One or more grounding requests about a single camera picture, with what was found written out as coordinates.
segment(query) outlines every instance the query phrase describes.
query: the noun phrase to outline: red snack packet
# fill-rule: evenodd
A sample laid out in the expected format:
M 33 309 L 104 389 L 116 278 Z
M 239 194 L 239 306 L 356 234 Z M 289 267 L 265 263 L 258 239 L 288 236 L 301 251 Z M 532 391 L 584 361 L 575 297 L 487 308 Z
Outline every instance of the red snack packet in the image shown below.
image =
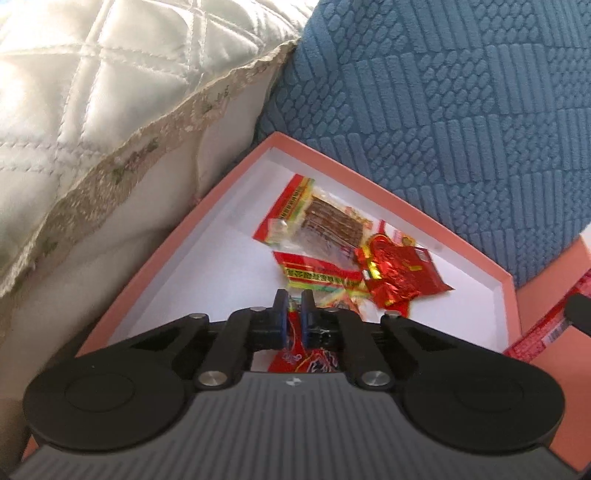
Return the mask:
M 331 373 L 338 371 L 338 360 L 333 352 L 322 348 L 307 350 L 301 340 L 300 314 L 290 310 L 290 344 L 277 352 L 269 365 L 271 373 Z
M 356 256 L 365 268 L 365 284 L 382 308 L 420 295 L 452 290 L 443 282 L 424 248 L 399 247 L 387 236 L 377 234 L 356 250 Z
M 503 355 L 529 363 L 546 350 L 569 327 L 569 321 L 564 318 L 564 306 L 569 297 L 575 293 L 591 298 L 591 270 L 583 275 L 576 285 L 522 338 L 505 350 Z
M 360 271 L 343 270 L 330 262 L 305 255 L 273 252 L 273 256 L 283 268 L 290 287 L 312 290 L 333 290 L 343 287 L 348 291 L 367 294 Z

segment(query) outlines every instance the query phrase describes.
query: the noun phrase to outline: blue pillow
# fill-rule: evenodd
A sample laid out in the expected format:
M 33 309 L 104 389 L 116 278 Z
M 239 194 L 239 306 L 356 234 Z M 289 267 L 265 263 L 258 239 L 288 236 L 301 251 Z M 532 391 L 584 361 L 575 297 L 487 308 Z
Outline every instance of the blue pillow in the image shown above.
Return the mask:
M 590 0 L 320 0 L 257 127 L 361 173 L 509 271 L 591 221 Z

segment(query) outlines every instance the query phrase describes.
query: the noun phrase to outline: white fabric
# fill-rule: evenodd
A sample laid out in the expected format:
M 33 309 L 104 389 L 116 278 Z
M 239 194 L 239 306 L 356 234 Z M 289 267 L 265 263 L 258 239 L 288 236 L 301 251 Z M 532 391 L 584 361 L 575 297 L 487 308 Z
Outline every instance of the white fabric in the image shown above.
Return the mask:
M 10 296 L 7 272 L 32 235 L 106 155 L 120 153 L 130 136 L 141 142 L 134 132 L 170 112 L 164 129 L 178 129 L 174 110 L 185 98 L 297 38 L 317 0 L 19 3 L 0 5 L 0 300 Z M 251 85 L 224 102 L 207 128 L 183 128 L 189 136 L 179 147 L 147 150 L 146 164 L 155 164 L 129 198 L 12 312 L 0 338 L 0 466 L 18 453 L 28 382 L 105 311 L 248 147 L 279 66 L 255 69 Z M 2 320 L 0 310 L 0 330 Z
M 37 0 L 0 27 L 0 296 L 48 212 L 142 127 L 298 38 L 314 0 Z

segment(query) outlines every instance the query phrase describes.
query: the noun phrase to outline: black circular pad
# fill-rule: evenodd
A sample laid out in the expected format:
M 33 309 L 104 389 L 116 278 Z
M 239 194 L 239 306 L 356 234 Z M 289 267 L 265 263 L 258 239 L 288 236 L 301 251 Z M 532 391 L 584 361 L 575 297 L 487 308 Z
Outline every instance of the black circular pad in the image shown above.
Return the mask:
M 421 364 L 402 398 L 410 419 L 429 436 L 486 455 L 544 443 L 564 414 L 564 395 L 551 376 L 498 355 L 469 362 L 438 356 Z
M 154 437 L 178 417 L 184 401 L 182 380 L 155 353 L 127 350 L 43 372 L 27 388 L 23 409 L 45 442 L 104 452 Z

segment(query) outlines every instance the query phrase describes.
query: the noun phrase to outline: ribbed gray housing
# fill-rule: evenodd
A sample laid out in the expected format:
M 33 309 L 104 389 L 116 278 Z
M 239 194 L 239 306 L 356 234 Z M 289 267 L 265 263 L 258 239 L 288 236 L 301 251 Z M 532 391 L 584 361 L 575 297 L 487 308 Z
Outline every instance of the ribbed gray housing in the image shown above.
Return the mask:
M 249 372 L 198 395 L 159 438 L 120 453 L 44 446 L 15 480 L 572 480 L 545 448 L 505 457 L 457 452 L 425 437 L 384 393 L 344 374 Z

